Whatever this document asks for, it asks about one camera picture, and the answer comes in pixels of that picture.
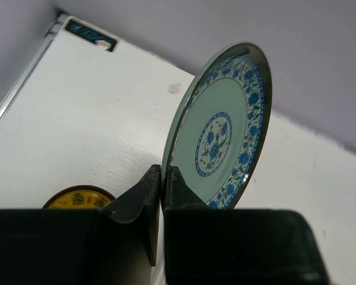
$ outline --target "blue floral pattern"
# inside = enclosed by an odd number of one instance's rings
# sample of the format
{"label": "blue floral pattern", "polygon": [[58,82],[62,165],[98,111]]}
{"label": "blue floral pattern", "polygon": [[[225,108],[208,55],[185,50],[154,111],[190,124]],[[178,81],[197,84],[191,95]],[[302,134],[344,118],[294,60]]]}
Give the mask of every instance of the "blue floral pattern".
{"label": "blue floral pattern", "polygon": [[[200,82],[198,82],[198,87],[187,102],[186,109],[183,114],[183,119],[181,121],[181,126],[185,120],[185,117],[190,112],[190,107],[195,103],[196,99],[211,83],[219,80],[220,78],[231,78],[237,81],[243,87],[247,101],[247,129],[243,142],[240,146],[238,159],[236,160],[236,163],[233,166],[233,169],[230,172],[227,180],[219,189],[219,191],[209,201],[206,202],[207,205],[209,205],[211,208],[219,209],[228,207],[239,190],[248,180],[250,166],[258,146],[262,122],[264,119],[263,84],[258,69],[245,56],[232,56],[223,60],[222,63],[214,66],[206,73]],[[224,158],[226,154],[226,151],[223,151],[225,143],[221,146],[222,140],[220,137],[217,140],[216,134],[219,133],[218,135],[222,135],[224,133],[226,135],[227,128],[229,127],[224,127],[223,130],[223,126],[217,125],[216,131],[212,131],[211,125],[216,124],[216,121],[210,121],[201,133],[201,137],[198,143],[199,150],[197,147],[195,154],[195,161],[197,161],[196,158],[198,155],[198,164],[196,164],[196,169],[201,176],[208,176],[211,175],[209,173],[212,171],[215,172],[217,167],[219,167],[221,162],[223,162],[222,157]],[[203,144],[207,144],[206,149],[208,153],[204,154],[205,148]],[[173,161],[174,151],[175,150],[173,150],[170,162]]]}
{"label": "blue floral pattern", "polygon": [[207,177],[221,165],[230,147],[232,121],[225,112],[215,114],[205,125],[195,151],[195,166],[199,175]]}

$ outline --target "yellow lid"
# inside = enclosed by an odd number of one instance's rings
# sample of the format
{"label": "yellow lid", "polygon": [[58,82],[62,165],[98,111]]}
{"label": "yellow lid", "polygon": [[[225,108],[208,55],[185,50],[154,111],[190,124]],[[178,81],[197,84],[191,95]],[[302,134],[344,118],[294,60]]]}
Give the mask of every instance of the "yellow lid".
{"label": "yellow lid", "polygon": [[49,209],[95,209],[110,204],[115,197],[95,186],[70,187],[54,195],[43,208]]}

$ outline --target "blue and white plate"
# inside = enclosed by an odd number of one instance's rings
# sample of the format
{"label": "blue and white plate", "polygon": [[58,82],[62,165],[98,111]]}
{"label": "blue and white plate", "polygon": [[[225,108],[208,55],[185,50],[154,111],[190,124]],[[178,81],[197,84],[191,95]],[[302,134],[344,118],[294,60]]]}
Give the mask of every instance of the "blue and white plate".
{"label": "blue and white plate", "polygon": [[272,81],[263,52],[236,43],[218,52],[188,88],[166,141],[162,177],[178,166],[211,208],[233,208],[259,158],[268,128]]}

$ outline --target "sticker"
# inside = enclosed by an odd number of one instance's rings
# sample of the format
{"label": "sticker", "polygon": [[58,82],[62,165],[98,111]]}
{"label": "sticker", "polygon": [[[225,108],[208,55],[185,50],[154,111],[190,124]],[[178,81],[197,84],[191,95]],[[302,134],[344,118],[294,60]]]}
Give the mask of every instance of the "sticker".
{"label": "sticker", "polygon": [[80,37],[81,39],[93,43],[94,45],[104,48],[108,52],[113,52],[113,49],[117,44],[117,40],[86,27],[85,25],[74,20],[70,20],[67,23],[65,30]]}
{"label": "sticker", "polygon": [[115,197],[95,186],[74,186],[54,195],[43,208],[48,209],[96,209],[110,204]]}

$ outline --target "lavender wall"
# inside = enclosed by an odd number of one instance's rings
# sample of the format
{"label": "lavender wall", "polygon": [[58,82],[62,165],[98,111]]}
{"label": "lavender wall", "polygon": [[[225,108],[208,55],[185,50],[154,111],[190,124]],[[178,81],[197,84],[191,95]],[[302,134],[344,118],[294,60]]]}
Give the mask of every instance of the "lavender wall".
{"label": "lavender wall", "polygon": [[54,16],[46,0],[0,0],[0,102],[42,43]]}

